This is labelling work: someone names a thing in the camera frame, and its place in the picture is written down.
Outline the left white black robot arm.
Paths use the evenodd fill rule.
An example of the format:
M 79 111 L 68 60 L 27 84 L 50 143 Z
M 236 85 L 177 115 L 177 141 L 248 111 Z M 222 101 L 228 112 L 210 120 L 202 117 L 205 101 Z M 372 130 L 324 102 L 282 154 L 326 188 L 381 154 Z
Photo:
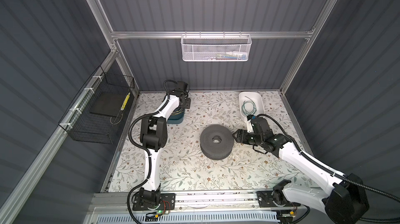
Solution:
M 165 80 L 166 95 L 161 105 L 152 113 L 136 118 L 129 127 L 128 138 L 132 145 L 145 153 L 145 179 L 130 191 L 138 190 L 137 203 L 154 209 L 161 201 L 159 179 L 161 152 L 168 141 L 167 120 L 176 109 L 189 109 L 189 85 L 186 82 Z

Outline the grey perforated cable spool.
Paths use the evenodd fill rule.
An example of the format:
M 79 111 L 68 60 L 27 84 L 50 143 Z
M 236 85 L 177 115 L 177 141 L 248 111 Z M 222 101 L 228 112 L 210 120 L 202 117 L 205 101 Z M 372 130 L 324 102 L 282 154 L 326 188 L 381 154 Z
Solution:
M 232 132 L 222 125 L 210 125 L 201 133 L 201 151 L 211 160 L 227 158 L 231 154 L 233 146 Z

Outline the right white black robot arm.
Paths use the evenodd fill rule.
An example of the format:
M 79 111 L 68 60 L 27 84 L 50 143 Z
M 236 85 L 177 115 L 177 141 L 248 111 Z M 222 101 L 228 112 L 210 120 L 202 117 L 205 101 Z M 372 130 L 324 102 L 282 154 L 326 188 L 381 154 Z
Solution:
M 247 117 L 247 130 L 233 133 L 236 142 L 250 145 L 256 150 L 261 147 L 262 154 L 273 154 L 282 159 L 315 183 L 318 189 L 299 186 L 284 179 L 273 187 L 271 199 L 277 206 L 298 203 L 326 214 L 336 224 L 355 224 L 358 221 L 375 224 L 398 224 L 400 219 L 366 218 L 369 210 L 367 191 L 399 202 L 399 197 L 367 186 L 355 174 L 346 175 L 335 170 L 301 150 L 296 140 L 285 130 L 274 134 L 267 120 L 269 115 L 259 114 Z

